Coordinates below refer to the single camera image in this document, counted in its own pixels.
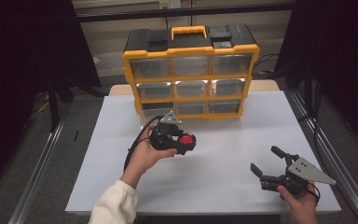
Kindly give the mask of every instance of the black cable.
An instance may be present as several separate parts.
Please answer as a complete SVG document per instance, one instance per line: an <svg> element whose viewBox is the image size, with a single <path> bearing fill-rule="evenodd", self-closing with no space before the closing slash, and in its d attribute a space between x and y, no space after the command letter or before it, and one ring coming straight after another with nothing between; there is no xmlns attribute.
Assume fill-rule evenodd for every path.
<svg viewBox="0 0 358 224"><path fill-rule="evenodd" d="M266 60L268 60L269 58L273 57L273 56L278 56L279 54L266 54L263 55L262 57L260 57L257 61L255 61L255 65L254 65L254 69L257 68L257 66L263 62L265 62Z"/></svg>
<svg viewBox="0 0 358 224"><path fill-rule="evenodd" d="M322 89L320 86L320 83L318 82L316 84L315 87L315 93L314 93L314 105L312 107L313 109L313 116L314 116L314 126L313 126L313 145L315 146L315 152L316 155L318 157L318 161L321 164L321 168L322 170L327 174L330 175L329 172L327 171L327 166L324 163L324 160L322 159L322 155L320 152L320 149L318 147L318 131L319 131L319 122L318 122L318 112L319 112L319 108L322 104ZM356 220L358 221L358 215L357 213L354 211L354 209L352 208L351 204L348 202L348 200L345 198L344 193L342 192L341 188L338 186L338 184L335 184L336 190L338 191L338 193L341 195L342 199L345 201L345 203L347 204L347 206L350 208L351 212L353 213L353 216L356 218Z"/></svg>
<svg viewBox="0 0 358 224"><path fill-rule="evenodd" d="M190 7L193 7L193 0L190 1ZM193 26L193 15L190 16L190 26Z"/></svg>
<svg viewBox="0 0 358 224"><path fill-rule="evenodd" d="M168 30L168 19L165 18L165 26L167 27L167 30Z"/></svg>
<svg viewBox="0 0 358 224"><path fill-rule="evenodd" d="M278 71L274 71L271 75L265 77L265 79L275 79L279 77L284 77L286 75L286 71L288 71L290 68L294 67L297 63L299 63L300 60L292 60L289 64L287 64L285 67L281 68Z"/></svg>
<svg viewBox="0 0 358 224"><path fill-rule="evenodd" d="M308 192L309 194L313 195L316 198L316 206L318 206L318 202L322 196L321 192L319 191L318 188L316 188L316 186L314 184L311 184L310 182L308 182L308 184L313 186L315 188L315 190L318 192L318 193L314 193L314 192L310 191L309 189L306 189L306 192Z"/></svg>
<svg viewBox="0 0 358 224"><path fill-rule="evenodd" d="M129 153L127 154L126 160L124 161L124 171L126 171L127 166L130 163L130 159L133 153L133 150L135 150L135 148L138 146L138 144L142 141L144 141L146 138L143 138L141 140L139 140L139 138L142 136L142 134L145 132L146 128L156 119L162 119L163 116L155 116L153 117L151 120L149 120L146 125L143 127L143 129L139 132L138 136L135 138L135 141L133 141L132 146L129 148Z"/></svg>

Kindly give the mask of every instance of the yellow storage organizer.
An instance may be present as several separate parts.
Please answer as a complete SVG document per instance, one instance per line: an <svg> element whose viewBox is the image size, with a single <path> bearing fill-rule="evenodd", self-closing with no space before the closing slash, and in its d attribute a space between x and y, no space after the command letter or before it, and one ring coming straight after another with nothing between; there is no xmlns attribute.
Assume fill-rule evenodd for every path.
<svg viewBox="0 0 358 224"><path fill-rule="evenodd" d="M243 113L259 47L245 24L133 30L124 74L144 119L173 110L179 119Z"/></svg>

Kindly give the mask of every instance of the human hand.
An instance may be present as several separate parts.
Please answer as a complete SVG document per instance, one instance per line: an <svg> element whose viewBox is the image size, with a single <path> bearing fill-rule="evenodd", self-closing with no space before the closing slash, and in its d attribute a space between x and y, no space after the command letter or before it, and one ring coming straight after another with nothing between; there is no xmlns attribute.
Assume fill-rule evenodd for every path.
<svg viewBox="0 0 358 224"><path fill-rule="evenodd" d="M138 146L133 150L130 163L120 178L125 183L136 189L141 176L156 162L163 158L169 158L177 153L175 148L166 150L156 150L150 145L148 139L150 132L156 128L155 125L149 125L140 137Z"/></svg>
<svg viewBox="0 0 358 224"><path fill-rule="evenodd" d="M313 182L308 184L308 190L315 192L315 187L312 186ZM286 187L278 186L277 190L282 197L290 205L290 213L292 222L295 224L317 224L316 220L316 199L314 196L306 193L301 197L292 195Z"/></svg>

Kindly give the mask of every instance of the yellow carrying handle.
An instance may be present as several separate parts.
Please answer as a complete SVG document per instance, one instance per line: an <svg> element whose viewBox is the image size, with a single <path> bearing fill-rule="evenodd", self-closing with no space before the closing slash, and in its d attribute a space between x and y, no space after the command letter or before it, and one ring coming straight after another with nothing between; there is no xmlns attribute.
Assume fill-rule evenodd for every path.
<svg viewBox="0 0 358 224"><path fill-rule="evenodd" d="M197 34L203 33L206 38L205 26L184 26L184 27L173 27L171 29L171 39L173 40L174 35L185 35L185 34Z"/></svg>

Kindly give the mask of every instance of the white table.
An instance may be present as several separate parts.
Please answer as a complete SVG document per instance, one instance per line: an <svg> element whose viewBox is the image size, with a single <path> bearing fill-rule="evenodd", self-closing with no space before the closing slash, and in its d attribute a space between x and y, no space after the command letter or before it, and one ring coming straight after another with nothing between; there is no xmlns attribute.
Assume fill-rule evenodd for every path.
<svg viewBox="0 0 358 224"><path fill-rule="evenodd" d="M66 212L88 215L100 195L121 177L128 148L141 131L133 96L107 96ZM249 92L239 119L184 120L197 137L185 156L159 161L139 185L138 215L260 215L289 210L279 193L262 190L250 171L284 174L271 146L320 167L282 91ZM340 210L330 186L316 184L319 213Z"/></svg>

